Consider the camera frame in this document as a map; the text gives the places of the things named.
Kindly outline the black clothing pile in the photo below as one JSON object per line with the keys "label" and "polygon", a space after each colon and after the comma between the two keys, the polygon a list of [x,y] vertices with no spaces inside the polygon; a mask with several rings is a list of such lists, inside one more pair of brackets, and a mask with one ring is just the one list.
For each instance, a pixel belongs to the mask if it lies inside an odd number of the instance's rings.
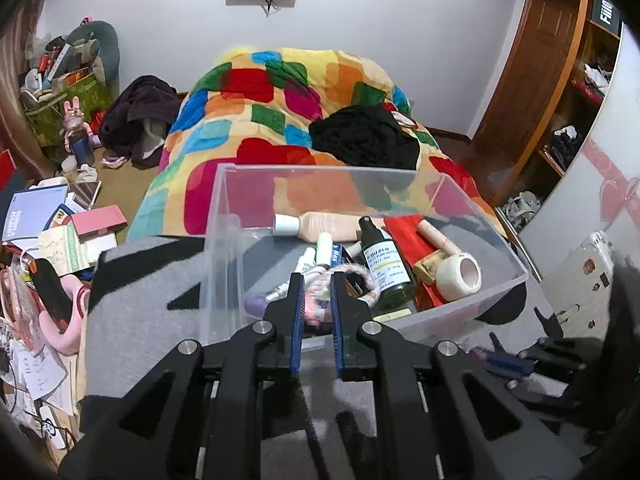
{"label": "black clothing pile", "polygon": [[309,125],[311,146],[349,166],[416,170],[420,144],[381,105],[344,107]]}

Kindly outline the beige cosmetic tube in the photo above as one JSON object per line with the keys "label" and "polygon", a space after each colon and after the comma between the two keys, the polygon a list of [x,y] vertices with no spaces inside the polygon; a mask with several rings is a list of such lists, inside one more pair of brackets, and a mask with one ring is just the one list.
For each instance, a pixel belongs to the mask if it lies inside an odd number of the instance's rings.
{"label": "beige cosmetic tube", "polygon": [[334,242],[356,242],[361,238],[359,216],[309,211],[299,217],[275,214],[272,234],[295,236],[308,243],[315,243],[321,233],[329,233]]}

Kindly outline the colourful patchwork quilt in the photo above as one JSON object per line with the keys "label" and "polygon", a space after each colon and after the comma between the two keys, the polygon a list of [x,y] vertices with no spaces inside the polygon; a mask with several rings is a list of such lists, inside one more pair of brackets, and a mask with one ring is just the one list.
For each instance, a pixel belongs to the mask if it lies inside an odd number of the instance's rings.
{"label": "colourful patchwork quilt", "polygon": [[473,178],[412,119],[405,92],[381,66],[341,50],[281,48],[232,51],[194,84],[168,132],[157,175],[130,223],[128,240],[204,234],[221,164],[349,166],[315,151],[308,128],[354,105],[389,110],[400,128],[419,141],[416,170],[449,176],[498,226]]}

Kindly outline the blue white book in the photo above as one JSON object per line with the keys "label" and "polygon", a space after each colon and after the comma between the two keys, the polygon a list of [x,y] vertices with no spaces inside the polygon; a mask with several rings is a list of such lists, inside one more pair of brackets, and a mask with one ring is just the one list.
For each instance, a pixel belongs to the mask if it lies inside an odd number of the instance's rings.
{"label": "blue white book", "polygon": [[52,214],[65,202],[68,185],[16,191],[9,202],[1,239],[4,242],[36,238]]}

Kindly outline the pink lidded box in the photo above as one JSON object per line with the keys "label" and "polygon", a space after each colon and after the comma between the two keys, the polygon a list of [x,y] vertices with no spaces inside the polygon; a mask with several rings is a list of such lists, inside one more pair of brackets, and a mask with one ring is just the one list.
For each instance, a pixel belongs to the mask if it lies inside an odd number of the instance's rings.
{"label": "pink lidded box", "polygon": [[94,208],[72,215],[72,223],[80,238],[116,232],[127,225],[117,205]]}

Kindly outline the grey black blanket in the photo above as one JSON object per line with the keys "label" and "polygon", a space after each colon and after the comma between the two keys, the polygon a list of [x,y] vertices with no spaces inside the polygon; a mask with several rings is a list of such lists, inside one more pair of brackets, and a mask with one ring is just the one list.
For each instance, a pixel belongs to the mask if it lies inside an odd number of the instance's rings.
{"label": "grey black blanket", "polygon": [[[180,341],[198,336],[201,237],[152,236],[104,252],[85,319],[88,432]],[[296,382],[265,388],[262,478],[375,479],[373,389],[341,382],[330,348],[308,350]]]}

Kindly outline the white slim pen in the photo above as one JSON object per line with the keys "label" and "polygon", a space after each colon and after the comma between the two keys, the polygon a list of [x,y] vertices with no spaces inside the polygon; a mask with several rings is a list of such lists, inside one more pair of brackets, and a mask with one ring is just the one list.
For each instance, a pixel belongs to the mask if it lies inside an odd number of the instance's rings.
{"label": "white slim pen", "polygon": [[272,304],[275,301],[279,301],[281,299],[288,298],[288,296],[292,296],[293,298],[298,297],[298,293],[303,289],[302,286],[299,285],[299,282],[291,283],[290,281],[284,282],[281,285],[277,286],[271,292],[265,296],[266,304]]}

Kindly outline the dark green spray bottle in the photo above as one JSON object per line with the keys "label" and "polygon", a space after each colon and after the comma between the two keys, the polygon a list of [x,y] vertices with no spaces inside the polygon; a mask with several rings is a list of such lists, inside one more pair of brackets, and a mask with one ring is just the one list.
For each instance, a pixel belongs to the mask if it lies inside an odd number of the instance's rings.
{"label": "dark green spray bottle", "polygon": [[393,239],[384,234],[369,216],[360,217],[363,259],[380,289],[378,310],[403,309],[416,296],[416,283]]}

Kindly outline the white suitcase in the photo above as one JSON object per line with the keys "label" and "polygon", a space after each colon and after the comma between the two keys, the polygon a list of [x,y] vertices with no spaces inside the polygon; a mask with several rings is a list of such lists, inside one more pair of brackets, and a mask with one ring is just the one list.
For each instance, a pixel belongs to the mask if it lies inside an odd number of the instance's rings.
{"label": "white suitcase", "polygon": [[565,337],[605,340],[613,271],[608,236],[594,231],[541,281]]}

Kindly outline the white green ointment tube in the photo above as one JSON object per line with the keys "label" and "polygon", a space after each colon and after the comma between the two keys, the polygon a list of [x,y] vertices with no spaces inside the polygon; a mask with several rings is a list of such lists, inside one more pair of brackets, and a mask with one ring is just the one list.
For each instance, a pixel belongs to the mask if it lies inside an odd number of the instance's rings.
{"label": "white green ointment tube", "polygon": [[299,273],[305,285],[316,280],[323,272],[322,266],[316,265],[316,250],[313,247],[307,247],[296,263],[295,273]]}

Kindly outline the wooden door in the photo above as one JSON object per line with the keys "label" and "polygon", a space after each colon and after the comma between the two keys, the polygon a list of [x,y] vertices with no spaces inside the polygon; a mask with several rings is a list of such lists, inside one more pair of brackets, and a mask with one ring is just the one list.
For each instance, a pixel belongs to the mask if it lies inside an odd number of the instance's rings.
{"label": "wooden door", "polygon": [[579,0],[525,0],[506,65],[476,130],[478,183],[511,168],[546,110],[572,43]]}

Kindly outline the dark purple clothing pile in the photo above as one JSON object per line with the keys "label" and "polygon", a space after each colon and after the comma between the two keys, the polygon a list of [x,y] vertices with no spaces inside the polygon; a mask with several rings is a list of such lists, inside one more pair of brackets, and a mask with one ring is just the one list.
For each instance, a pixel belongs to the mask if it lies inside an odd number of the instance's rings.
{"label": "dark purple clothing pile", "polygon": [[137,168],[157,167],[181,102],[166,81],[153,75],[138,77],[102,119],[99,137],[104,148],[130,159]]}

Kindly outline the white tape roll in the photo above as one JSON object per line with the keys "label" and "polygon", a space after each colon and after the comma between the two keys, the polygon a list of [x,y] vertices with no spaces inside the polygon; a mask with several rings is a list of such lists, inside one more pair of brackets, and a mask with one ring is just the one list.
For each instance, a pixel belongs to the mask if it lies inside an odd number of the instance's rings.
{"label": "white tape roll", "polygon": [[435,285],[448,302],[476,294],[482,284],[480,265],[468,252],[449,256],[437,266]]}

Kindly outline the green neck pillow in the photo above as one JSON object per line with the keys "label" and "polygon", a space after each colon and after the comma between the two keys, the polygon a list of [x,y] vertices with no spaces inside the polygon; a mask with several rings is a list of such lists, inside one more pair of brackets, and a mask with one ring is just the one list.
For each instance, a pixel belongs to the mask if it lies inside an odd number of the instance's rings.
{"label": "green neck pillow", "polygon": [[91,21],[76,27],[67,37],[81,65],[88,66],[100,84],[115,94],[119,89],[119,42],[114,27],[104,21]]}

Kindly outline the pink rabbit toy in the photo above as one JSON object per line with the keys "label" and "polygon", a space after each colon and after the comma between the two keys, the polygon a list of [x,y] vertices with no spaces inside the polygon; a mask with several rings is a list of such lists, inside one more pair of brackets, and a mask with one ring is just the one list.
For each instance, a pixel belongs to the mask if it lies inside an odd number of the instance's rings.
{"label": "pink rabbit toy", "polygon": [[96,161],[94,150],[101,146],[101,140],[85,121],[80,99],[78,96],[74,96],[73,99],[64,102],[63,108],[61,136],[65,151],[75,157],[78,167],[82,165],[93,166]]}

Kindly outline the white wardrobe door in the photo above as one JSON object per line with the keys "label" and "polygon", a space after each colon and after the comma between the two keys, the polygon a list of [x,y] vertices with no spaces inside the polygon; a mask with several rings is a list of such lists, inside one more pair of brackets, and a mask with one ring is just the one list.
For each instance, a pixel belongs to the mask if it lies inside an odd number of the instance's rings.
{"label": "white wardrobe door", "polygon": [[567,173],[520,235],[547,276],[600,230],[639,263],[639,40],[622,28],[608,93]]}

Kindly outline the pale green tube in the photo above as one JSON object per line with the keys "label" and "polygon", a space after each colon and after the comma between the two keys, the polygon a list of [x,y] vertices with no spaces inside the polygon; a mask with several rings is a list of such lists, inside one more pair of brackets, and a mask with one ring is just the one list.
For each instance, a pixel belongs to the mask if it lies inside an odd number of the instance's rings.
{"label": "pale green tube", "polygon": [[316,244],[316,265],[329,269],[332,266],[333,237],[329,232],[321,232]]}

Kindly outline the gold small item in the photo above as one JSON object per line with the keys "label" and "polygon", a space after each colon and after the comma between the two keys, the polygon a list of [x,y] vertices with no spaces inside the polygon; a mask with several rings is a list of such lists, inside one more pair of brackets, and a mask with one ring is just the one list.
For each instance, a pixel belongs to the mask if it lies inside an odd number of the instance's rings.
{"label": "gold small item", "polygon": [[412,266],[413,274],[421,283],[434,285],[436,283],[437,269],[447,258],[446,252],[440,249],[435,250]]}

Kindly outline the red pouch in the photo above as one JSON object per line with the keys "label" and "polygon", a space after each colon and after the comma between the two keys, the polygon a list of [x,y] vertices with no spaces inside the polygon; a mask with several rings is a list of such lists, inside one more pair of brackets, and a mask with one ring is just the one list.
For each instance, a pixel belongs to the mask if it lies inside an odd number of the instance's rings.
{"label": "red pouch", "polygon": [[[435,246],[428,242],[418,231],[418,224],[423,220],[422,214],[407,214],[400,217],[387,217],[384,219],[386,231],[399,247],[401,255],[408,263],[410,270],[423,258],[431,255],[436,250]],[[416,274],[416,302],[418,310],[425,311],[446,304],[435,285],[427,285]]]}

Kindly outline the blue card box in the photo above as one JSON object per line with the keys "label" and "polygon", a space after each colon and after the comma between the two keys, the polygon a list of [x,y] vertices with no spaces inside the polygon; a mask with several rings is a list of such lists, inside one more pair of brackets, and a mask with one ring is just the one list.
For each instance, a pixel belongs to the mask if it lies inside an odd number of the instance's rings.
{"label": "blue card box", "polygon": [[[335,268],[336,266],[340,266],[341,264],[352,264],[354,262],[354,258],[349,255],[345,247],[340,244],[333,244],[331,268]],[[364,288],[363,278],[360,275],[349,273],[346,275],[346,281],[358,295],[362,295],[366,291],[366,289]]]}

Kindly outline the purple cosmetic bottle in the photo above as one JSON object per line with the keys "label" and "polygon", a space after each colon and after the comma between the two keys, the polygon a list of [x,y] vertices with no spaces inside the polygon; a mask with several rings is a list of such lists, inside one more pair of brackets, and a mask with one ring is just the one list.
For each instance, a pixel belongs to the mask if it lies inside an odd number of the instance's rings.
{"label": "purple cosmetic bottle", "polygon": [[269,295],[247,295],[244,298],[244,310],[251,318],[263,318],[268,306],[280,299],[280,296],[273,292]]}

